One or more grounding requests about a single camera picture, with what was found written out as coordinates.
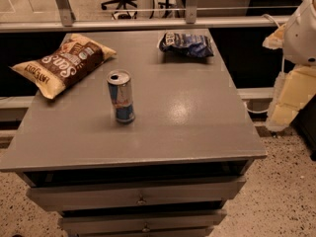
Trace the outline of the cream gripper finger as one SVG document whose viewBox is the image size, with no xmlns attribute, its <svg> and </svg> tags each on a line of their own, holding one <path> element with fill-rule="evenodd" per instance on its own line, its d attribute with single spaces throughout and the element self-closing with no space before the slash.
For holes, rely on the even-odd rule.
<svg viewBox="0 0 316 237">
<path fill-rule="evenodd" d="M 289 73 L 280 72 L 275 81 L 266 128 L 282 131 L 316 95 L 316 67 L 295 65 Z"/>
<path fill-rule="evenodd" d="M 278 27 L 272 34 L 265 38 L 263 41 L 263 47 L 269 49 L 283 48 L 283 35 L 286 24 Z"/>
</svg>

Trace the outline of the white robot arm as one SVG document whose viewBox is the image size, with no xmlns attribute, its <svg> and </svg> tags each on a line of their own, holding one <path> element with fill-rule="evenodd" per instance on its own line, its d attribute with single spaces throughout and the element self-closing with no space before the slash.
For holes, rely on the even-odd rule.
<svg viewBox="0 0 316 237">
<path fill-rule="evenodd" d="M 316 95 L 316 0 L 304 0 L 288 21 L 265 38 L 263 47 L 282 49 L 282 60 L 294 64 L 276 78 L 266 128 L 287 128 Z"/>
</svg>

